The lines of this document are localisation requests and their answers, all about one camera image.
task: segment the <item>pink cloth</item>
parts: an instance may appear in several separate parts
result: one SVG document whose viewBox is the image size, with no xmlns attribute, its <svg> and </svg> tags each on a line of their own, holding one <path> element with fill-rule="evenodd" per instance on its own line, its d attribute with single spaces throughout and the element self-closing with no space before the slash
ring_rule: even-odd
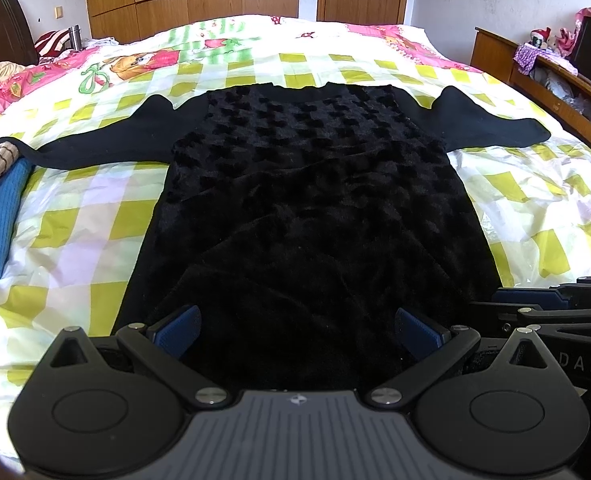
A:
<svg viewBox="0 0 591 480">
<path fill-rule="evenodd" d="M 163 49 L 159 50 L 151 58 L 151 61 L 146 64 L 149 70 L 156 70 L 158 68 L 165 68 L 178 64 L 178 58 L 180 56 L 179 50 Z"/>
<path fill-rule="evenodd" d="M 567 57 L 573 52 L 573 47 L 575 46 L 584 18 L 591 18 L 591 7 L 580 9 L 577 12 L 574 32 L 569 32 L 566 28 L 561 28 L 560 35 L 555 37 L 557 49 L 560 51 L 562 57 Z"/>
<path fill-rule="evenodd" d="M 415 64 L 430 65 L 438 68 L 456 68 L 458 70 L 481 73 L 477 68 L 451 61 L 436 50 L 408 40 L 400 33 L 400 28 L 397 25 L 347 25 L 347 28 L 349 32 L 355 32 L 362 36 L 383 38 L 386 43 L 410 58 Z"/>
<path fill-rule="evenodd" d="M 0 114 L 25 95 L 61 78 L 71 70 L 80 68 L 88 57 L 97 50 L 98 47 L 82 52 L 72 50 L 70 56 L 60 61 L 27 68 L 0 82 Z"/>
</svg>

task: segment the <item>bed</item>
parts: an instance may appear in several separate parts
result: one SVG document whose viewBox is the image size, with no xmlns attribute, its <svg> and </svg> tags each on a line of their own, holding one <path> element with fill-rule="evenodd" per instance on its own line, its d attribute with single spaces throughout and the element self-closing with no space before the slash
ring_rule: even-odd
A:
<svg viewBox="0 0 591 480">
<path fill-rule="evenodd" d="M 449 154 L 503 285 L 591 275 L 591 149 L 514 89 L 441 56 L 419 28 L 235 16 L 92 48 L 14 77 L 0 89 L 0 137 L 34 147 L 129 117 L 152 94 L 178 107 L 211 89 L 253 83 L 390 84 L 431 107 L 456 86 L 497 116 L 535 118 L 551 132 L 529 148 Z M 56 334 L 70 325 L 110 333 L 165 174 L 151 163 L 33 171 L 0 279 L 1 455 L 14 456 L 10 405 Z"/>
</svg>

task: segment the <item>cartoon print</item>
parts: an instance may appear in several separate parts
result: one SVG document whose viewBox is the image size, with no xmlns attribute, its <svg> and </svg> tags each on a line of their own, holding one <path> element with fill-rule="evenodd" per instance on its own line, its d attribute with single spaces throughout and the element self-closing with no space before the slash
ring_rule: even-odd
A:
<svg viewBox="0 0 591 480">
<path fill-rule="evenodd" d="M 109 66 L 111 72 L 118 75 L 122 81 L 126 81 L 157 68 L 164 68 L 178 64 L 180 52 L 170 48 L 163 48 L 157 52 L 143 52 L 131 54 L 131 56 L 111 57 L 104 60 L 101 68 Z"/>
<path fill-rule="evenodd" d="M 38 88 L 82 67 L 89 56 L 96 52 L 98 52 L 98 47 L 82 52 L 72 51 L 64 59 L 27 68 L 4 81 L 0 81 L 0 114 L 12 103 L 19 101 Z"/>
<path fill-rule="evenodd" d="M 97 84 L 100 85 L 100 92 L 111 86 L 109 75 L 106 72 L 102 72 L 100 70 L 99 63 L 92 64 L 80 75 L 86 76 L 78 87 L 78 91 L 81 94 L 92 94 L 95 91 L 95 86 Z"/>
<path fill-rule="evenodd" d="M 383 38 L 387 44 L 410 58 L 415 64 L 431 65 L 438 68 L 456 68 L 480 73 L 477 68 L 451 61 L 435 50 L 408 40 L 400 33 L 397 25 L 347 25 L 347 28 L 349 32 L 355 32 L 362 36 Z"/>
<path fill-rule="evenodd" d="M 205 46 L 208 48 L 218 48 L 220 46 L 226 46 L 227 40 L 205 40 Z"/>
</svg>

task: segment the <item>metal screw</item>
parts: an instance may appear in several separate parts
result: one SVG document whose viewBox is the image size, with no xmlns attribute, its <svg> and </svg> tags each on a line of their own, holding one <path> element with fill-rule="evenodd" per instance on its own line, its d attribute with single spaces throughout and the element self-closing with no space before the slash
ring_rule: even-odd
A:
<svg viewBox="0 0 591 480">
<path fill-rule="evenodd" d="M 226 392 L 215 386 L 207 386 L 196 392 L 196 400 L 202 404 L 218 404 L 224 399 L 226 399 Z"/>
<path fill-rule="evenodd" d="M 371 400 L 378 404 L 395 404 L 402 400 L 402 394 L 395 388 L 378 388 L 371 393 Z"/>
<path fill-rule="evenodd" d="M 304 404 L 308 399 L 304 397 L 303 394 L 297 394 L 291 397 L 289 400 L 294 404 L 300 406 L 301 404 Z"/>
</svg>

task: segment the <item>blue gripper pad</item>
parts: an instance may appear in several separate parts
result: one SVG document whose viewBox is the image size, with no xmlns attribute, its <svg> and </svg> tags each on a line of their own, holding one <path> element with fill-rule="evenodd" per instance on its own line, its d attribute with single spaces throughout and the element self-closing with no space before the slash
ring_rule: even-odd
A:
<svg viewBox="0 0 591 480">
<path fill-rule="evenodd" d="M 200 335 L 202 314 L 197 306 L 181 312 L 172 319 L 154 325 L 152 343 L 162 348 L 167 354 L 179 359 Z"/>
<path fill-rule="evenodd" d="M 442 334 L 403 308 L 395 313 L 394 327 L 398 343 L 418 361 L 430 356 L 447 342 Z"/>
<path fill-rule="evenodd" d="M 554 288 L 499 288 L 491 300 L 495 303 L 537 304 L 542 310 L 568 310 L 569 300 Z"/>
</svg>

